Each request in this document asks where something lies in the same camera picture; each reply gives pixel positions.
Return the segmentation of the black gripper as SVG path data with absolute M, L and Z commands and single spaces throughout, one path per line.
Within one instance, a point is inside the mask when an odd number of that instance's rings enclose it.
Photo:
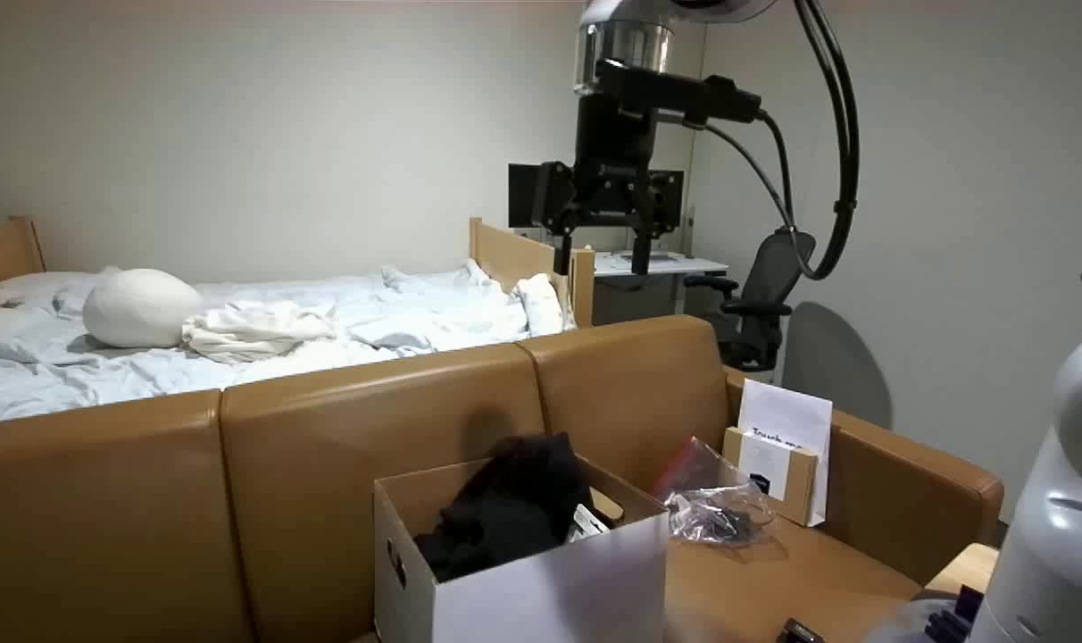
M 678 114 L 686 124 L 711 120 L 757 123 L 762 96 L 734 80 L 686 80 L 650 68 L 634 68 L 613 56 L 598 64 L 598 84 L 579 96 L 577 132 L 577 196 L 609 174 L 646 178 L 655 158 L 659 120 Z M 650 272 L 655 226 L 640 222 L 634 241 L 634 274 Z M 571 272 L 571 233 L 554 233 L 554 272 Z

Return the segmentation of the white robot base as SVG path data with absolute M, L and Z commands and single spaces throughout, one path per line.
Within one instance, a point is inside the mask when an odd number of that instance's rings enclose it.
M 910 599 L 866 643 L 1082 643 L 1082 339 L 984 592 Z

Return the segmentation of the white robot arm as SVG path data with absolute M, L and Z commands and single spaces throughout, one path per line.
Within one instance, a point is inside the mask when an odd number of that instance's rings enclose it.
M 773 0 L 586 0 L 579 31 L 579 129 L 577 165 L 544 160 L 536 215 L 556 241 L 554 270 L 571 270 L 571 233 L 612 226 L 635 233 L 634 272 L 650 266 L 650 243 L 667 233 L 655 192 L 650 158 L 659 120 L 684 124 L 757 123 L 762 102 L 734 80 L 686 80 L 667 73 L 677 21 L 747 21 Z

